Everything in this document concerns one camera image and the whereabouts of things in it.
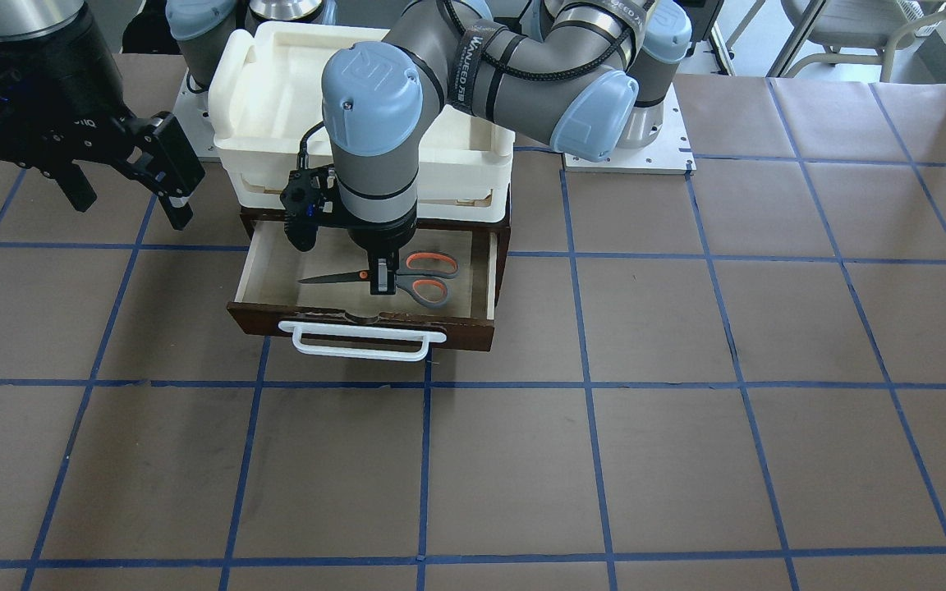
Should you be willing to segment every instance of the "open drawer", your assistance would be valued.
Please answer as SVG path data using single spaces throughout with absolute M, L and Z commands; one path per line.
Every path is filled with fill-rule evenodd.
M 447 280 L 450 300 L 429 309 L 405 291 L 371 295 L 365 283 L 301 285 L 304 277 L 367 268 L 367 254 L 345 231 L 320 228 L 315 249 L 300 252 L 282 222 L 255 224 L 247 262 L 228 311 L 248 334 L 291 337 L 312 355 L 421 360 L 431 345 L 487 351 L 495 334 L 496 233 L 476 228 L 420 229 L 401 254 L 439 250 L 462 272 Z M 338 344 L 355 341 L 360 348 Z M 397 350 L 413 344 L 414 350 Z

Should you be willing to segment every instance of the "white mounting plate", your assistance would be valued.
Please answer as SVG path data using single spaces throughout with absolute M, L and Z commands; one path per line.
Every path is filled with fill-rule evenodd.
M 195 156 L 202 162 L 221 162 L 218 151 L 214 148 L 214 125 L 210 124 L 207 113 L 209 93 L 193 94 L 185 82 L 188 71 L 181 78 L 181 88 L 177 90 L 177 101 L 173 104 L 173 116 L 181 123 L 181 129 L 192 144 Z
M 664 124 L 656 141 L 643 149 L 615 149 L 603 162 L 590 162 L 564 154 L 564 168 L 570 172 L 630 172 L 636 175 L 684 175 L 695 171 L 696 159 L 691 156 L 688 132 L 677 103 L 673 84 L 664 98 Z

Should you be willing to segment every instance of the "white storage box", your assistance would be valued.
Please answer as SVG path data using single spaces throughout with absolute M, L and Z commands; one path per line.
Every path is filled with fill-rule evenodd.
M 338 49 L 386 31 L 269 22 L 256 37 L 237 30 L 210 87 L 214 146 L 240 205 L 282 209 L 301 136 L 323 119 L 320 72 Z M 513 131 L 444 108 L 420 146 L 418 216 L 494 223 L 506 214 Z M 326 131 L 309 141 L 309 163 L 331 162 Z

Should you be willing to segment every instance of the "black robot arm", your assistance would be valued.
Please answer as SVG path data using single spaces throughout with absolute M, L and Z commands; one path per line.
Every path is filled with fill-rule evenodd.
M 18 14 L 25 4 L 5 3 Z M 97 195 L 75 161 L 107 164 L 153 191 L 170 224 L 183 228 L 204 172 L 180 123 L 169 112 L 142 119 L 129 111 L 85 3 L 26 4 L 39 8 L 25 21 L 1 18 L 0 7 L 0 160 L 38 168 L 80 212 Z

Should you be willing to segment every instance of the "cable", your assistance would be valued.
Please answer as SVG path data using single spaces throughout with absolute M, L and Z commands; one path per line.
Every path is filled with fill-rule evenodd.
M 528 3 L 525 4 L 525 7 L 523 7 L 523 10 L 521 10 L 521 14 L 517 15 L 517 22 L 521 22 L 521 19 L 525 18 L 525 12 L 528 11 L 528 8 L 532 7 L 532 3 L 535 1 L 537 0 L 528 0 Z
M 458 12 L 455 11 L 454 3 L 452 0 L 443 0 L 444 10 L 447 10 L 448 16 L 451 19 L 451 24 L 455 26 L 455 30 L 458 31 L 459 37 L 466 34 L 466 27 L 462 26 L 462 19 L 458 18 Z M 523 71 L 517 70 L 517 68 L 510 66 L 508 64 L 503 64 L 495 57 L 491 56 L 491 53 L 487 52 L 487 46 L 484 48 L 484 52 L 481 53 L 480 59 L 487 62 L 494 67 L 495 70 L 501 71 L 503 74 L 508 74 L 514 78 L 519 78 L 522 80 L 530 80 L 533 82 L 562 82 L 563 80 L 570 80 L 573 78 L 578 78 L 588 72 L 593 71 L 599 65 L 604 63 L 605 60 L 608 60 L 612 56 L 612 53 L 615 53 L 619 46 L 622 45 L 623 41 L 626 41 L 630 38 L 631 30 L 630 27 L 623 27 L 622 34 L 613 41 L 608 48 L 604 50 L 604 53 L 601 53 L 597 59 L 587 62 L 585 64 L 568 68 L 565 71 Z
M 323 128 L 324 123 L 320 121 L 320 123 L 309 127 L 309 130 L 301 136 L 301 142 L 297 145 L 297 168 L 299 168 L 299 171 L 303 171 L 303 169 L 309 166 L 309 138 L 311 138 L 316 131 L 323 130 Z
M 192 93 L 192 94 L 206 93 L 208 89 L 192 89 L 192 82 L 194 81 L 195 80 L 194 78 L 192 78 L 191 72 L 185 72 L 185 86 L 188 87 L 189 93 Z

